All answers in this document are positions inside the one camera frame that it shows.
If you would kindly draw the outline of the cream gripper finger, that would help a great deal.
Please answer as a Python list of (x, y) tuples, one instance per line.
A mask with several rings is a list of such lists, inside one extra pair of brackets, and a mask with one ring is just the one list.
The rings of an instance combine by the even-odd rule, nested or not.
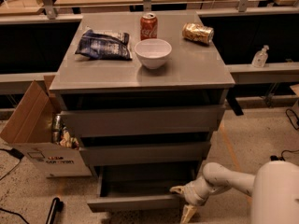
[(173, 194), (177, 194), (181, 197), (184, 197), (185, 194), (186, 194), (184, 186), (174, 186), (170, 189), (170, 192), (173, 193)]
[(193, 215), (196, 213), (197, 207), (191, 204), (185, 204), (182, 210), (180, 224), (188, 224)]

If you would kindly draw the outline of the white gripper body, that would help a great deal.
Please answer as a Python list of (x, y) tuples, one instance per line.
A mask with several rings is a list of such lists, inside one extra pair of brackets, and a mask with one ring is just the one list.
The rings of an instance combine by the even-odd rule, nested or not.
[(209, 185), (203, 177), (199, 177), (183, 187), (183, 195), (188, 204), (204, 205), (209, 197)]

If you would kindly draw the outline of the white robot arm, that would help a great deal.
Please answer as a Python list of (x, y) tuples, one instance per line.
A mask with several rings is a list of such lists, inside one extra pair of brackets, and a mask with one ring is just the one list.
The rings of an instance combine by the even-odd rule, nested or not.
[(252, 198), (250, 224), (299, 224), (299, 167), (290, 162), (270, 161), (256, 175), (209, 162), (196, 180), (170, 191), (185, 199), (181, 223), (187, 224), (197, 206), (229, 189)]

